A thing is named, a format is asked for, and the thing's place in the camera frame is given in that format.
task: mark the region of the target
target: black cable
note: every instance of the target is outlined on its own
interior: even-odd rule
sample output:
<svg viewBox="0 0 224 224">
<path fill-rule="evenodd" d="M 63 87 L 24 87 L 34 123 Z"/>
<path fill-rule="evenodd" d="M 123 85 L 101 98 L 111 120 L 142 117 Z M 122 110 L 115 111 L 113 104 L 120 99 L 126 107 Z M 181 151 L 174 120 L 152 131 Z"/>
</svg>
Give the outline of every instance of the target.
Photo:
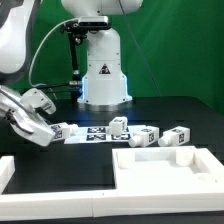
<svg viewBox="0 0 224 224">
<path fill-rule="evenodd" d="M 69 83 L 39 86 L 39 87 L 37 87 L 37 89 L 49 89 L 49 88 L 58 88 L 58 87 L 64 87 L 64 86 L 69 86 Z"/>
<path fill-rule="evenodd" d="M 75 41 L 73 39 L 72 33 L 68 33 L 68 39 L 69 39 L 70 52 L 71 52 L 71 57 L 72 57 L 72 69 L 73 69 L 73 71 L 79 71 Z"/>
<path fill-rule="evenodd" d="M 45 94 L 52 94 L 52 93 L 70 93 L 71 90 L 61 90 L 61 91 L 52 91 L 52 92 L 45 92 Z"/>
<path fill-rule="evenodd" d="M 154 76 L 154 74 L 153 74 L 153 72 L 152 72 L 152 70 L 151 70 L 151 68 L 150 68 L 150 66 L 149 66 L 149 64 L 148 64 L 148 62 L 147 62 L 147 59 L 146 59 L 144 53 L 142 52 L 142 49 L 141 49 L 141 47 L 139 46 L 138 41 L 137 41 L 137 39 L 136 39 L 136 37 L 135 37 L 135 35 L 134 35 L 134 33 L 133 33 L 132 27 L 131 27 L 131 25 L 130 25 L 130 23 L 129 23 L 129 20 L 128 20 L 128 17 L 127 17 L 127 15 L 126 15 L 125 11 L 124 11 L 124 7 L 123 7 L 123 5 L 122 5 L 122 3 L 121 3 L 121 0 L 118 0 L 118 1 L 119 1 L 119 4 L 120 4 L 122 13 L 123 13 L 123 15 L 124 15 L 124 18 L 125 18 L 125 22 L 126 22 L 126 24 L 127 24 L 128 31 L 129 31 L 129 33 L 130 33 L 130 35 L 131 35 L 131 37 L 132 37 L 132 39 L 133 39 L 133 41 L 134 41 L 134 43 L 135 43 L 135 45 L 136 45 L 138 51 L 139 51 L 139 53 L 140 53 L 140 55 L 141 55 L 141 57 L 142 57 L 142 59 L 143 59 L 143 62 L 145 63 L 145 66 L 146 66 L 146 68 L 147 68 L 147 70 L 148 70 L 148 72 L 149 72 L 149 75 L 150 75 L 151 78 L 152 78 L 152 81 L 153 81 L 153 84 L 154 84 L 154 86 L 155 86 L 155 88 L 156 88 L 157 94 L 158 94 L 159 96 L 161 96 L 161 92 L 160 92 L 160 89 L 159 89 L 159 87 L 158 87 L 158 85 L 157 85 L 157 83 L 156 83 L 155 76 Z"/>
</svg>

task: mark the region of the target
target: warning label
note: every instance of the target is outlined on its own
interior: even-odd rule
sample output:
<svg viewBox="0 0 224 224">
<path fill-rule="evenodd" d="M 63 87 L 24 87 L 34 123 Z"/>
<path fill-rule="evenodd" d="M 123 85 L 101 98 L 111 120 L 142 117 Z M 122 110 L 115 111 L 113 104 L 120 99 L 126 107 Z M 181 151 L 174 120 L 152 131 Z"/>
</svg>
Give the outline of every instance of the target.
<svg viewBox="0 0 224 224">
<path fill-rule="evenodd" d="M 106 64 L 103 65 L 99 74 L 111 74 Z"/>
</svg>

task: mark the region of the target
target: white cube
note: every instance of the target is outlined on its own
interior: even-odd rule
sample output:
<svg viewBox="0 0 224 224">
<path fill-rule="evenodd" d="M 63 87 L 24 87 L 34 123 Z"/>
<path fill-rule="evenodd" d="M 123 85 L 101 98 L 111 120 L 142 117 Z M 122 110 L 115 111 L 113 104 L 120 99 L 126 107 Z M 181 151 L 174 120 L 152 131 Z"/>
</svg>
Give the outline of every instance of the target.
<svg viewBox="0 0 224 224">
<path fill-rule="evenodd" d="M 129 140 L 131 147 L 146 147 L 159 139 L 159 128 L 147 126 L 141 131 L 133 133 L 133 137 Z"/>
<path fill-rule="evenodd" d="M 128 127 L 128 119 L 126 117 L 115 117 L 109 123 L 109 130 L 111 135 L 119 136 Z"/>
</svg>

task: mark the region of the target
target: black symbol on cube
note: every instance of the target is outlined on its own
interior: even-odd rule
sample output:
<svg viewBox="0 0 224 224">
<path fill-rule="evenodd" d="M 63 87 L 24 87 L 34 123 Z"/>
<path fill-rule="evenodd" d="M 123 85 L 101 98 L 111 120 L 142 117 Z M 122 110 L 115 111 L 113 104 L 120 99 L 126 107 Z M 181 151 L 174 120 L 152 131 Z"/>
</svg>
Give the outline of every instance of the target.
<svg viewBox="0 0 224 224">
<path fill-rule="evenodd" d="M 129 129 L 126 128 L 125 130 L 123 130 L 123 133 L 129 132 Z"/>
<path fill-rule="evenodd" d="M 123 120 L 115 119 L 114 122 L 121 123 L 121 122 L 123 122 Z"/>
<path fill-rule="evenodd" d="M 179 129 L 173 129 L 172 131 L 176 132 L 176 133 L 180 133 L 181 132 L 181 130 L 179 130 Z"/>
<path fill-rule="evenodd" d="M 55 139 L 62 138 L 62 131 L 58 131 L 54 137 Z"/>
<path fill-rule="evenodd" d="M 153 142 L 154 139 L 154 133 L 149 134 L 149 142 Z"/>
<path fill-rule="evenodd" d="M 147 129 L 147 128 L 145 128 L 145 129 L 142 129 L 142 132 L 151 132 L 152 130 L 150 130 L 150 129 Z"/>
<path fill-rule="evenodd" d="M 179 136 L 179 143 L 184 142 L 184 134 L 180 134 Z"/>
<path fill-rule="evenodd" d="M 54 130 L 58 130 L 58 129 L 61 128 L 61 126 L 56 124 L 56 125 L 52 125 L 51 128 L 54 129 Z"/>
</svg>

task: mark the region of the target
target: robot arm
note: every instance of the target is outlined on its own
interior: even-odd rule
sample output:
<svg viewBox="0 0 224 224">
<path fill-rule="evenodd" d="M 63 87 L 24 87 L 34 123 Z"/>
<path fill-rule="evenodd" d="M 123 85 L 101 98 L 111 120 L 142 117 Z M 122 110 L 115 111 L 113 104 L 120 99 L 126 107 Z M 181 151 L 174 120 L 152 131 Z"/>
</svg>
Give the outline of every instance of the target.
<svg viewBox="0 0 224 224">
<path fill-rule="evenodd" d="M 0 84 L 18 81 L 31 61 L 31 30 L 40 0 L 0 0 Z"/>
<path fill-rule="evenodd" d="M 131 13 L 140 7 L 143 0 L 120 1 L 124 11 L 126 13 Z M 16 82 L 27 72 L 30 66 L 31 28 L 41 2 L 41 0 L 0 0 L 0 85 Z M 81 22 L 84 21 L 87 23 L 93 21 L 95 24 L 96 18 L 94 17 L 96 16 L 122 13 L 119 0 L 62 0 L 62 4 L 64 8 L 75 17 L 82 18 L 80 20 Z M 112 31 L 112 33 L 104 33 L 102 31 L 98 32 L 98 35 L 92 34 L 93 37 L 89 41 L 93 41 L 95 45 L 99 39 L 98 36 L 100 38 L 102 36 L 106 37 L 108 36 L 107 34 L 109 36 L 112 34 L 112 38 L 109 38 L 107 42 L 110 40 L 113 42 L 113 37 L 116 37 L 119 41 L 114 31 Z M 97 46 L 89 49 L 90 52 L 92 50 L 97 53 L 97 51 L 95 51 Z M 111 61 L 111 51 L 113 55 L 114 53 L 118 55 L 119 44 L 117 44 L 115 49 L 109 49 L 109 51 L 107 51 L 107 59 L 109 62 Z M 90 60 L 95 63 L 95 61 L 98 60 L 98 56 L 96 55 L 96 58 L 94 56 L 94 58 L 90 58 Z M 104 67 L 105 58 L 100 58 L 100 60 L 102 60 L 102 66 Z M 119 65 L 116 69 L 118 70 L 116 74 L 118 79 L 124 77 L 120 72 L 119 60 L 117 56 L 115 59 L 112 58 L 112 63 Z M 6 86 L 0 86 L 0 119 L 4 118 L 8 120 L 14 131 L 23 138 L 36 144 L 47 146 L 51 141 L 64 138 L 64 136 L 61 135 L 61 128 L 66 128 L 68 130 L 66 131 L 68 135 L 74 133 L 74 130 L 72 130 L 73 127 L 69 127 L 64 123 L 62 125 L 48 125 L 36 110 L 38 108 L 42 108 L 49 114 L 55 111 L 52 101 L 40 90 L 31 89 L 21 96 L 18 92 Z"/>
<path fill-rule="evenodd" d="M 61 0 L 64 8 L 75 17 L 120 15 L 122 10 L 119 0 Z M 125 13 L 139 9 L 143 0 L 121 0 Z"/>
</svg>

